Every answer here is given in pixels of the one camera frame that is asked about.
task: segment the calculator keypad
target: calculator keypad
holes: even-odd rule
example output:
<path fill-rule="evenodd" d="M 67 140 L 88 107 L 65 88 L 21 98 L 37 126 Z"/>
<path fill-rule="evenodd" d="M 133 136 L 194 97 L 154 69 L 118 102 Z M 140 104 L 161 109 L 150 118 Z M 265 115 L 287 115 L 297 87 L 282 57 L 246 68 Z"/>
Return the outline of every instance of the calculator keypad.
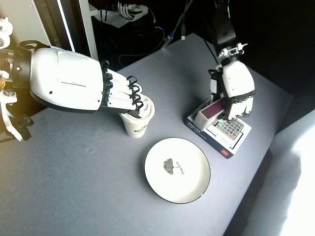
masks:
<path fill-rule="evenodd" d="M 233 140 L 241 132 L 243 127 L 244 125 L 238 120 L 232 121 L 231 123 L 227 121 L 220 121 L 216 125 L 216 128 Z"/>

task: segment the plate rim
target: plate rim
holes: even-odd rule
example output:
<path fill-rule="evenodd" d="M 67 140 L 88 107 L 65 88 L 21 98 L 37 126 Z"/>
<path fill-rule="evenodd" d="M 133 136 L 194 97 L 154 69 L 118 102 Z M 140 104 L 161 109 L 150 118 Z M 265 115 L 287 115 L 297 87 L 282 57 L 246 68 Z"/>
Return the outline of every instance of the plate rim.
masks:
<path fill-rule="evenodd" d="M 159 142 L 161 142 L 161 141 L 163 141 L 163 140 L 167 140 L 167 139 L 182 139 L 182 140 L 185 140 L 185 141 L 188 141 L 188 142 L 192 143 L 192 144 L 195 145 L 197 148 L 199 148 L 199 150 L 204 154 L 204 156 L 205 156 L 205 158 L 206 158 L 206 160 L 207 160 L 207 163 L 208 163 L 208 166 L 209 166 L 209 171 L 210 171 L 210 175 L 209 175 L 209 180 L 208 180 L 208 183 L 207 183 L 207 187 L 205 188 L 205 190 L 203 191 L 203 193 L 200 194 L 199 197 L 197 197 L 196 199 L 194 199 L 194 200 L 192 200 L 192 201 L 190 201 L 190 202 L 177 203 L 177 202 L 172 202 L 172 201 L 170 201 L 170 200 L 167 200 L 167 199 L 165 199 L 164 197 L 162 197 L 160 194 L 158 194 L 158 193 L 152 188 L 152 186 L 150 185 L 150 182 L 148 181 L 148 177 L 147 177 L 147 174 L 146 174 L 146 168 L 145 168 L 145 167 L 146 167 L 146 161 L 147 161 L 147 158 L 148 158 L 148 154 L 149 154 L 149 152 L 151 151 L 151 149 L 152 149 L 156 144 L 158 144 Z M 211 179 L 211 168 L 210 168 L 210 164 L 209 164 L 209 161 L 208 161 L 208 158 L 207 158 L 206 154 L 201 150 L 200 147 L 198 147 L 196 144 L 194 144 L 193 142 L 191 142 L 191 141 L 189 141 L 189 140 L 187 140 L 187 139 L 178 138 L 178 137 L 171 137 L 171 138 L 162 139 L 162 140 L 156 142 L 156 143 L 150 148 L 150 150 L 148 151 L 148 153 L 147 153 L 147 155 L 146 155 L 146 158 L 145 158 L 145 160 L 144 160 L 144 175 L 145 175 L 145 177 L 146 177 L 146 180 L 147 180 L 149 186 L 150 186 L 151 189 L 153 190 L 153 192 L 155 192 L 160 198 L 162 198 L 162 199 L 164 199 L 164 200 L 166 200 L 166 201 L 168 201 L 168 202 L 170 202 L 170 203 L 175 203 L 175 204 L 187 204 L 187 203 L 192 203 L 192 202 L 198 200 L 198 199 L 207 191 L 207 189 L 208 189 L 208 187 L 209 187 L 209 184 L 210 184 L 210 179 Z"/>

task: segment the flower drawing on plate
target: flower drawing on plate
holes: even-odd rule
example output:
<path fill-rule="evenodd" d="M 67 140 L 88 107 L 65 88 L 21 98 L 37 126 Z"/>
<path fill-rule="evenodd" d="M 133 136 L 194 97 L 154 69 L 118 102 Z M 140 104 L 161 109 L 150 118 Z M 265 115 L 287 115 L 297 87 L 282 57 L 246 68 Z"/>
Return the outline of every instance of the flower drawing on plate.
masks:
<path fill-rule="evenodd" d="M 167 161 L 164 161 L 164 165 L 163 165 L 164 169 L 166 170 L 166 172 L 168 172 L 170 175 L 174 174 L 173 172 L 173 160 L 167 159 Z"/>

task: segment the white plate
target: white plate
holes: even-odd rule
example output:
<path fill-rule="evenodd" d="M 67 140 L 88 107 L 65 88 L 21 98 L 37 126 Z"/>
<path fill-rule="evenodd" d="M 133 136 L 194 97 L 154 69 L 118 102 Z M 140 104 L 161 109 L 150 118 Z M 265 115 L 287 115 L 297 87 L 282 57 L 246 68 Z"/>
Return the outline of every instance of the white plate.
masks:
<path fill-rule="evenodd" d="M 185 139 L 169 138 L 156 143 L 146 157 L 144 170 L 152 189 L 173 203 L 198 199 L 210 181 L 205 154 Z"/>

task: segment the green logo on cup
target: green logo on cup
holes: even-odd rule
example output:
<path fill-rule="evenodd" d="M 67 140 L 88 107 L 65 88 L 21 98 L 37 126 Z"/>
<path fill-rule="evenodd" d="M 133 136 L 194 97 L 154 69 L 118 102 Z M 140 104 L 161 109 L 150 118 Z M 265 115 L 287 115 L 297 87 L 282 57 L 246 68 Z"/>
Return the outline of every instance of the green logo on cup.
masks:
<path fill-rule="evenodd" d="M 134 132 L 136 132 L 136 133 L 141 132 L 141 131 L 144 130 L 146 127 L 147 127 L 147 125 L 143 126 L 141 129 L 134 130 Z"/>

